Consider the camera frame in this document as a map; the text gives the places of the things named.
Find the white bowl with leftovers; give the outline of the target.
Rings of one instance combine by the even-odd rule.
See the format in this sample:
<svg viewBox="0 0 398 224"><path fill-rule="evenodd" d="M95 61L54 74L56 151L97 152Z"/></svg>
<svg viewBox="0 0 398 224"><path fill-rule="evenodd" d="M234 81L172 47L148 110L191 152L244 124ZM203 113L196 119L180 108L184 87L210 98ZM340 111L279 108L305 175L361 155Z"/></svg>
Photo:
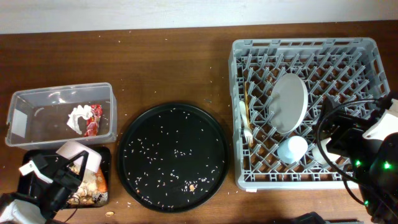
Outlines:
<svg viewBox="0 0 398 224"><path fill-rule="evenodd" d="M83 151L88 153L86 169L97 173L98 169L100 168L102 157L98 152L90 149L83 144L80 144L76 141L67 141L56 151L56 153L68 160L71 160L73 157L77 156Z"/></svg>

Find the red snack wrapper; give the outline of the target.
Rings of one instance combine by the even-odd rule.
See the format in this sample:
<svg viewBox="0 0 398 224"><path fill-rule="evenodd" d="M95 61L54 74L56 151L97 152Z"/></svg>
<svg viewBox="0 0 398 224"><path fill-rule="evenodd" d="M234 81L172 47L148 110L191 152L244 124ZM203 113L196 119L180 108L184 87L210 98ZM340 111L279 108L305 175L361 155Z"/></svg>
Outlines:
<svg viewBox="0 0 398 224"><path fill-rule="evenodd" d="M91 105L91 113L93 115L86 121L84 137L96 136L100 128L100 119L103 114L101 105Z"/></svg>

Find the white paper cup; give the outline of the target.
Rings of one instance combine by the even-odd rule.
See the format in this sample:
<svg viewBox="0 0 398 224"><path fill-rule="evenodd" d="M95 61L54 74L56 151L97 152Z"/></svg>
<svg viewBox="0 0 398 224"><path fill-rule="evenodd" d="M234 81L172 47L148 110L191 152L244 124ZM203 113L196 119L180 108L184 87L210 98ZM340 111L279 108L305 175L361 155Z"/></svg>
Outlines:
<svg viewBox="0 0 398 224"><path fill-rule="evenodd" d="M335 162L337 159L340 158L340 155L334 154L334 153L330 153L327 151L326 149L326 145L331 141L331 138L326 138L320 141L321 145L322 145L322 151L325 153L325 155L327 156L327 158L331 161L331 162ZM325 165L327 164L327 161L325 160L325 158L322 156L321 154L321 150L318 146L315 146L312 149L312 154L314 159L321 165Z"/></svg>

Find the grey round plate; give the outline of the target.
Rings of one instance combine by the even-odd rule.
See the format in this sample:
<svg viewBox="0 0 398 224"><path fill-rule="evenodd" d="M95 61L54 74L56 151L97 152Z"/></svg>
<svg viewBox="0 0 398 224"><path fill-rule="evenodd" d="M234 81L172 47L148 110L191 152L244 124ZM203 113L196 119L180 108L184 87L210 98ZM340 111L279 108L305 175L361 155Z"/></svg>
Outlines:
<svg viewBox="0 0 398 224"><path fill-rule="evenodd" d="M295 130L302 123L308 106L308 91L296 74L287 73L273 87L269 114L270 124L279 134Z"/></svg>

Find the white napkin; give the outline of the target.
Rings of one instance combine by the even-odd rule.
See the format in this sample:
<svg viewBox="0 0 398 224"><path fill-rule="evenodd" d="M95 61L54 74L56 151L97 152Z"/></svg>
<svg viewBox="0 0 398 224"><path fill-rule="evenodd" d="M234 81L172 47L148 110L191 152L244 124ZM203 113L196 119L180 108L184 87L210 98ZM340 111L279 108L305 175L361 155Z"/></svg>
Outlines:
<svg viewBox="0 0 398 224"><path fill-rule="evenodd" d="M78 120L83 118L84 120L89 120L93 116L91 111L91 106L89 105L78 105L76 108L72 110L72 112L68 115L69 119L67 121L67 125L69 128L74 130L77 134L82 134L80 130L80 126L78 124Z"/></svg>

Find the light blue cup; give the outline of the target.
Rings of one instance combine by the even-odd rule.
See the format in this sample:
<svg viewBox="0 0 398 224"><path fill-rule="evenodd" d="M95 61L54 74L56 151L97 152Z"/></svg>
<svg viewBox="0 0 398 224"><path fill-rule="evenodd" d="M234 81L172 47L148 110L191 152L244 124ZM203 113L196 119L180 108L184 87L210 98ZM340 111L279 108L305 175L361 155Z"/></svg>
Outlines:
<svg viewBox="0 0 398 224"><path fill-rule="evenodd" d="M277 155L287 164L299 161L308 149L308 143L301 136L292 136L279 144Z"/></svg>

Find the wooden chopstick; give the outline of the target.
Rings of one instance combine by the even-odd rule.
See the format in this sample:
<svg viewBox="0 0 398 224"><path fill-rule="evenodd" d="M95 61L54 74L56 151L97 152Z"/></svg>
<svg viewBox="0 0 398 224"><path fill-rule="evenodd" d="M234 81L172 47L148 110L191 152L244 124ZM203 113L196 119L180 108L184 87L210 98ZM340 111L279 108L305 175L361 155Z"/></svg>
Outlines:
<svg viewBox="0 0 398 224"><path fill-rule="evenodd" d="M249 101L248 101L248 83L244 82L244 100L245 100L245 107L246 107L246 120L248 122L248 130L252 134L252 129L250 127L250 119L249 119ZM251 136L248 139L248 146L253 147L253 137Z"/></svg>

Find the white plastic fork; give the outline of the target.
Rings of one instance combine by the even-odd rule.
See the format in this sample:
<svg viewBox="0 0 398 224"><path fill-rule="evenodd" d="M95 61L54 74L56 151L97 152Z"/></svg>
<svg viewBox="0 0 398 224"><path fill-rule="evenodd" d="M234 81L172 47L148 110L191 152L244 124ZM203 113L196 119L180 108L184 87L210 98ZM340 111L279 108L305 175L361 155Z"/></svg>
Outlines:
<svg viewBox="0 0 398 224"><path fill-rule="evenodd" d="M244 126L244 131L243 131L244 137L246 139L246 142L249 145L251 145L253 143L253 136L252 136L251 128L249 127L248 117L246 114L246 105L245 105L244 101L239 102L239 111L240 111L241 119L242 119L243 126Z"/></svg>

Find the orange carrot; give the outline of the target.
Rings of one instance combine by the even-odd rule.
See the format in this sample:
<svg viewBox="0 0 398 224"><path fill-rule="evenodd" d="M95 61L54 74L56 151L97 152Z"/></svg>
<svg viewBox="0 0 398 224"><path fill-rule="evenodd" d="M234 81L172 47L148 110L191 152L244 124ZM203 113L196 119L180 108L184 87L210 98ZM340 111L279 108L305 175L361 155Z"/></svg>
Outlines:
<svg viewBox="0 0 398 224"><path fill-rule="evenodd" d="M98 169L95 176L96 176L96 185L97 185L98 191L101 193L106 193L108 191L108 187L107 187L103 172L100 168Z"/></svg>

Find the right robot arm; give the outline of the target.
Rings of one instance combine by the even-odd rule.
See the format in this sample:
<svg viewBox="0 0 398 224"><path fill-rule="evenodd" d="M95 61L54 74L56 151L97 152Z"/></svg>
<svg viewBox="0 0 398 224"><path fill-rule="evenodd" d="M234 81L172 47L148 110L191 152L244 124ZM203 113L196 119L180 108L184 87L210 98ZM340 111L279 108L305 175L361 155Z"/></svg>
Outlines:
<svg viewBox="0 0 398 224"><path fill-rule="evenodd" d="M397 94L340 105L325 99L315 142L322 158L358 184L373 223L397 223Z"/></svg>

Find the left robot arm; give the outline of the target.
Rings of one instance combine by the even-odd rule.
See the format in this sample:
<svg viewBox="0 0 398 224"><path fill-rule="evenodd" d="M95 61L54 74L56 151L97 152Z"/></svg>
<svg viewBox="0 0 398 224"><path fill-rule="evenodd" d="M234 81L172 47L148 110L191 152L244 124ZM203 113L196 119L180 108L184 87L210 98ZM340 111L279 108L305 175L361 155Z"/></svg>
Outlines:
<svg viewBox="0 0 398 224"><path fill-rule="evenodd" d="M36 155L20 168L22 175L33 172L40 180L48 183L44 193L30 197L17 192L1 195L1 223L55 223L57 212L78 190L84 178L89 153L79 152L71 159L64 159L50 168L49 176L41 173L49 167L42 155Z"/></svg>

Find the grey plastic dishwasher rack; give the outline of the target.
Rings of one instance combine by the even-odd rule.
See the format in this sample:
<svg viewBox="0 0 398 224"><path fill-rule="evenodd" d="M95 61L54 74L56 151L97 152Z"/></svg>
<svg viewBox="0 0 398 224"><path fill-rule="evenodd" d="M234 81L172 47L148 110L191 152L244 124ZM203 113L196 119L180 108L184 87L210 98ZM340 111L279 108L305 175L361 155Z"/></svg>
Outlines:
<svg viewBox="0 0 398 224"><path fill-rule="evenodd" d="M315 127L323 100L345 103L386 96L389 91L376 42L370 38L241 39L233 42L228 60L233 110L236 185L259 190L342 189L341 176L313 157ZM308 91L307 112L295 130L279 134L270 124L268 106L276 82L287 73L301 78ZM239 102L248 83L253 147L244 137ZM308 143L304 156L287 164L277 155L279 144L292 136Z"/></svg>

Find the food leftovers pile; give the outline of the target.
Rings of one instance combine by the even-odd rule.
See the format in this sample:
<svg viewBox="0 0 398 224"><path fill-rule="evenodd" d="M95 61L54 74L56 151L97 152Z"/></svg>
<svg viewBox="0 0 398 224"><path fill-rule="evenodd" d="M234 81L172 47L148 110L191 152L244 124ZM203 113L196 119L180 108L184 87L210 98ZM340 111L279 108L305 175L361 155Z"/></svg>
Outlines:
<svg viewBox="0 0 398 224"><path fill-rule="evenodd" d="M101 207L108 201L108 191L101 193L96 185L96 173L86 169L78 190L68 199L70 207Z"/></svg>

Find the clear plastic bin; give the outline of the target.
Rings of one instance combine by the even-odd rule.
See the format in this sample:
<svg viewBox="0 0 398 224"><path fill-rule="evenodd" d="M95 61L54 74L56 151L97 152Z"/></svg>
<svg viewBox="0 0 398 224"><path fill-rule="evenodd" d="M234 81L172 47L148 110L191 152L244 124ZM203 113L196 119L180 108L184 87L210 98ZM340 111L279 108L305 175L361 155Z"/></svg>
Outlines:
<svg viewBox="0 0 398 224"><path fill-rule="evenodd" d="M68 115L78 105L100 104L103 110L96 136L84 137L68 127ZM5 143L25 150L58 149L67 141L106 144L117 138L117 101L109 83L87 83L17 91L12 95Z"/></svg>

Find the round black serving tray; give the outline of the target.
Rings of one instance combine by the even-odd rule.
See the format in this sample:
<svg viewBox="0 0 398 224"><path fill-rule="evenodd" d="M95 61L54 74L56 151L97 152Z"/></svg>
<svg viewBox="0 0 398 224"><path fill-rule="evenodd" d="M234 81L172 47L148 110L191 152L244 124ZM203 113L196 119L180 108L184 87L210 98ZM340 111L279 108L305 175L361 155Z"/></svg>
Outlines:
<svg viewBox="0 0 398 224"><path fill-rule="evenodd" d="M229 144L219 122L185 103L155 106L125 130L116 159L126 192L142 206L164 213L192 210L222 186Z"/></svg>

